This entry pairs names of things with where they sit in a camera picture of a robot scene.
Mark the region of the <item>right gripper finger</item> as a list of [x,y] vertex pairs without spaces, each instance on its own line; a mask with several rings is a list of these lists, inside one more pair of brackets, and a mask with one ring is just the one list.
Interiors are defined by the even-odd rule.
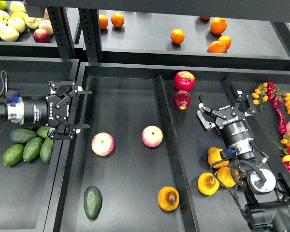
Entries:
[[252,98],[248,94],[243,94],[242,91],[237,90],[233,95],[235,103],[233,104],[232,116],[237,115],[241,103],[244,103],[246,106],[246,110],[244,111],[245,116],[254,116],[256,114],[256,107],[253,104]]
[[196,111],[196,117],[201,124],[204,131],[209,131],[213,128],[219,128],[222,126],[222,121],[227,119],[227,116],[218,110],[208,107],[202,97],[202,94],[198,96],[199,104]]

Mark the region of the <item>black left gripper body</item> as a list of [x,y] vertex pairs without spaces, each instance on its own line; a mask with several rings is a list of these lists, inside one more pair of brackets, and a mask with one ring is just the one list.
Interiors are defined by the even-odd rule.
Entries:
[[24,127],[57,127],[68,118],[68,104],[56,94],[19,97],[19,124]]

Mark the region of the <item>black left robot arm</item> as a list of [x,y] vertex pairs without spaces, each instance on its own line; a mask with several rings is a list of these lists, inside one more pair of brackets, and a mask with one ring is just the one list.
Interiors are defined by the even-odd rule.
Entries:
[[8,76],[2,71],[0,92],[0,125],[8,120],[24,127],[49,126],[47,137],[51,140],[72,140],[88,124],[74,125],[68,121],[70,103],[77,94],[89,95],[75,81],[49,81],[47,96],[20,96],[18,90],[8,89]]

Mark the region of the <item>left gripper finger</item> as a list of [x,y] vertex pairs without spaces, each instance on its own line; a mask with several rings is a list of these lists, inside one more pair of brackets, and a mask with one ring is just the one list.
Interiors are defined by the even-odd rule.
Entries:
[[51,140],[72,140],[81,130],[90,128],[88,124],[74,125],[60,115],[50,117],[47,122],[50,127],[47,136]]
[[[76,94],[92,94],[92,91],[83,90],[81,86],[77,86],[75,81],[49,81],[48,85],[50,87],[50,95],[47,96],[49,108],[59,109],[64,105],[68,105]],[[62,87],[67,87],[67,92],[58,95],[57,91]]]

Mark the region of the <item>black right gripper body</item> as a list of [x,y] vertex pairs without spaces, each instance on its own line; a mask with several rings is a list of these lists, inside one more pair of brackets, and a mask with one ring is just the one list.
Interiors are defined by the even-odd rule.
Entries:
[[219,113],[224,116],[222,118],[216,116],[216,128],[227,148],[239,145],[243,147],[254,139],[254,135],[245,119],[242,111],[233,112],[233,107],[226,106],[220,108]]

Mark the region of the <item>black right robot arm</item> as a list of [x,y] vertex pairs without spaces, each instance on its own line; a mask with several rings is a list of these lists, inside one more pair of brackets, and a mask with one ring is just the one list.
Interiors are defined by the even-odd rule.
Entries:
[[[252,231],[290,232],[290,196],[278,187],[279,179],[262,165],[269,156],[259,151],[253,144],[254,135],[246,117],[256,113],[248,95],[236,93],[233,105],[218,110],[206,106],[199,96],[199,109],[196,112],[205,131],[217,129],[225,149],[220,151],[221,159],[213,162],[210,169],[224,161],[231,162],[231,179],[236,187],[241,187],[246,199],[240,208],[243,218]],[[255,151],[262,160],[257,162]]]

